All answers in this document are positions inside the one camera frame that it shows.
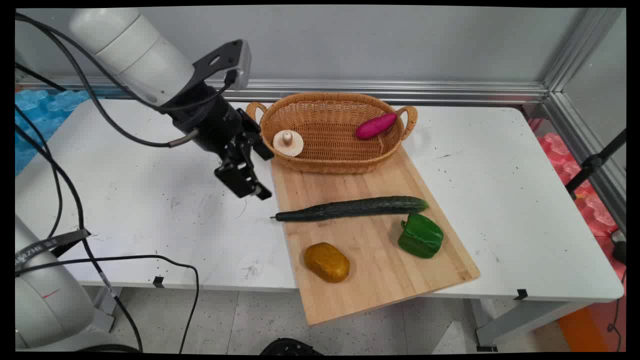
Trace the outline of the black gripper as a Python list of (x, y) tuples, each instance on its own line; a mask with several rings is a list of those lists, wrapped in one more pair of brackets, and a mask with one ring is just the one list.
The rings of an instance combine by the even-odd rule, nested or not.
[(215, 177), (238, 198), (255, 196), (264, 201), (272, 192), (254, 171), (250, 151), (269, 161), (275, 155), (265, 144), (261, 128), (242, 109), (234, 109), (223, 97), (233, 86), (215, 89), (205, 82), (189, 85), (167, 103), (167, 114), (183, 137), (168, 142), (170, 148), (194, 142), (202, 150), (221, 157)]

